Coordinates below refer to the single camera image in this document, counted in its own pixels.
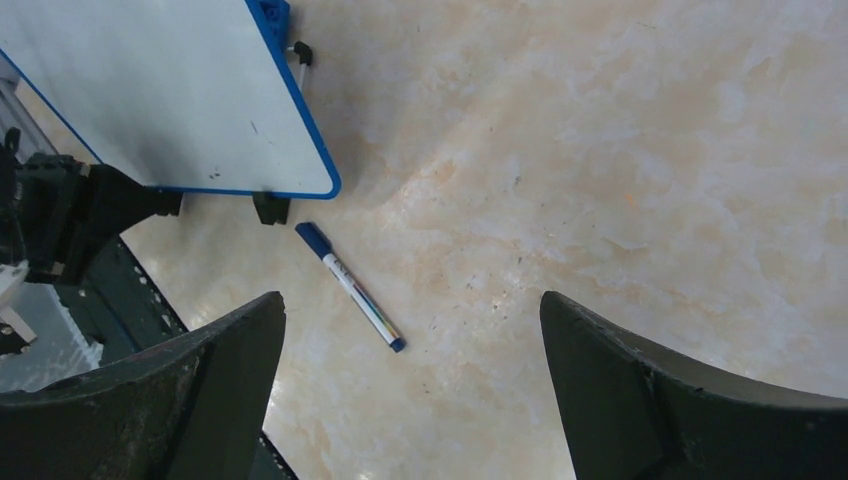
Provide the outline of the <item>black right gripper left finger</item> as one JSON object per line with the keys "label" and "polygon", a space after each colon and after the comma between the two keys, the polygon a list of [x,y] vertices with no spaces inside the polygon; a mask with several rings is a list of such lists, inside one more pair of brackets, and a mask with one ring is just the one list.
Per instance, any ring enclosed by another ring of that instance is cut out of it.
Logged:
{"label": "black right gripper left finger", "polygon": [[1,397],[5,479],[246,479],[285,338],[265,293],[194,331]]}

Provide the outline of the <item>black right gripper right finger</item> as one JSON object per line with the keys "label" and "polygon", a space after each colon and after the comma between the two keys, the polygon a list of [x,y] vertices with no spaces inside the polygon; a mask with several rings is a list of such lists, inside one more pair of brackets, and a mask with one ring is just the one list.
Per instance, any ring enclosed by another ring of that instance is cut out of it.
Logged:
{"label": "black right gripper right finger", "polygon": [[539,313],[577,478],[846,477],[844,399],[713,367],[555,291]]}

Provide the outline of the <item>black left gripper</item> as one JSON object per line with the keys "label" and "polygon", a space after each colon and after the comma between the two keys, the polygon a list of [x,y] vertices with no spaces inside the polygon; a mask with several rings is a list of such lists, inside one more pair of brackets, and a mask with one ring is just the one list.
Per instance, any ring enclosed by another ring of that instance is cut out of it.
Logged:
{"label": "black left gripper", "polygon": [[77,285],[107,244],[151,216],[178,215],[182,198],[109,165],[3,152],[1,262],[24,265],[28,283]]}

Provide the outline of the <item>blue framed whiteboard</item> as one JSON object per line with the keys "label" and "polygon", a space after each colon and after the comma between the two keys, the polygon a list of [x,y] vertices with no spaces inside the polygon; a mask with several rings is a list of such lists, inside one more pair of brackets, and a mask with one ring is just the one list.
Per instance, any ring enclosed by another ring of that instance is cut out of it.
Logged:
{"label": "blue framed whiteboard", "polygon": [[1,55],[100,162],[192,193],[329,200],[340,174],[258,1],[5,1]]}

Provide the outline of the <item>blue white marker pen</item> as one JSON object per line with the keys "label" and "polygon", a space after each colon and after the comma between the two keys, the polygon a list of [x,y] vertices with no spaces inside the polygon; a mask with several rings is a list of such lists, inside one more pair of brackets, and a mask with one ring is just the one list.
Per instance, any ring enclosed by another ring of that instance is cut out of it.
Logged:
{"label": "blue white marker pen", "polygon": [[403,351],[406,341],[400,332],[335,255],[331,243],[320,229],[313,222],[302,222],[295,226],[295,231],[336,277],[385,343],[396,353]]}

